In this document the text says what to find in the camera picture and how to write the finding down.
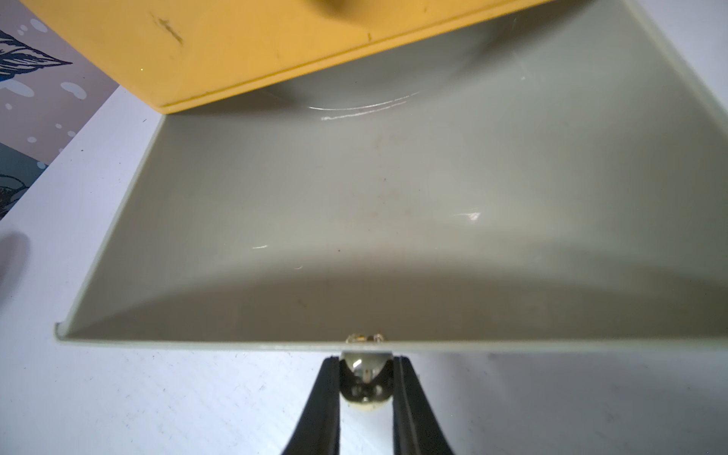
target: yellow plastic lid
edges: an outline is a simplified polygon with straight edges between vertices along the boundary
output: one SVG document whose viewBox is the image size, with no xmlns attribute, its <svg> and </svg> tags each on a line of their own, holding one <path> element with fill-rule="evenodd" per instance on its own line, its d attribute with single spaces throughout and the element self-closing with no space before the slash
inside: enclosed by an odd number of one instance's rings
<svg viewBox="0 0 728 455">
<path fill-rule="evenodd" d="M 164 114 L 546 0 L 23 0 Z"/>
</svg>

